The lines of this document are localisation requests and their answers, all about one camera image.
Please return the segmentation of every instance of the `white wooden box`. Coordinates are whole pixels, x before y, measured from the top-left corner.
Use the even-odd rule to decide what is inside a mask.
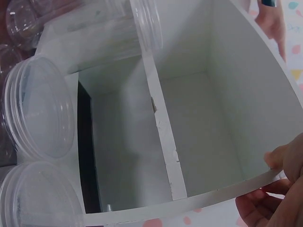
[[[114,209],[86,215],[87,226],[255,190],[278,174],[264,153],[303,131],[302,95],[244,10],[231,0],[157,5],[163,50],[79,73],[92,97],[100,197]]]

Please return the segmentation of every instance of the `screw-top lid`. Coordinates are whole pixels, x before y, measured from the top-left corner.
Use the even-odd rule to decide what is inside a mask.
[[[84,227],[73,187],[47,162],[13,168],[0,188],[1,226]]]

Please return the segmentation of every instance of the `pastel patterned background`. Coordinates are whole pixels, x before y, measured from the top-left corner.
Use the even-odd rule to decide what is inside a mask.
[[[287,27],[287,66],[303,91],[303,0],[282,0]],[[250,15],[258,15],[256,0],[251,3]],[[235,201],[194,210],[178,217],[154,219],[119,227],[246,227],[239,217]]]

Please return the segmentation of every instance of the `compartment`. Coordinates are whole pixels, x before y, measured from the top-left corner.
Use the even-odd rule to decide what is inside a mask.
[[[284,62],[230,1],[174,1],[168,15],[165,4],[158,2],[164,49],[154,53],[170,121],[161,127],[172,129],[188,197],[266,173],[265,152],[303,130],[302,96],[285,76]],[[177,13],[169,26],[167,17]],[[145,64],[153,64],[148,54]]]
[[[172,201],[141,56],[85,70],[103,211]]]

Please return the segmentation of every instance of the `plastic jar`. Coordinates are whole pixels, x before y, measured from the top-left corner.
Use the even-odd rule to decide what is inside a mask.
[[[59,17],[40,41],[38,52],[54,52],[52,61],[64,73],[75,73],[100,64],[142,54],[163,46],[160,19],[154,0],[116,0],[121,17],[104,20],[102,1]]]
[[[84,227],[76,192],[52,164],[0,168],[0,179],[0,226]]]
[[[18,152],[34,160],[63,157],[74,139],[74,115],[64,78],[48,59],[16,65],[2,92],[4,125]]]

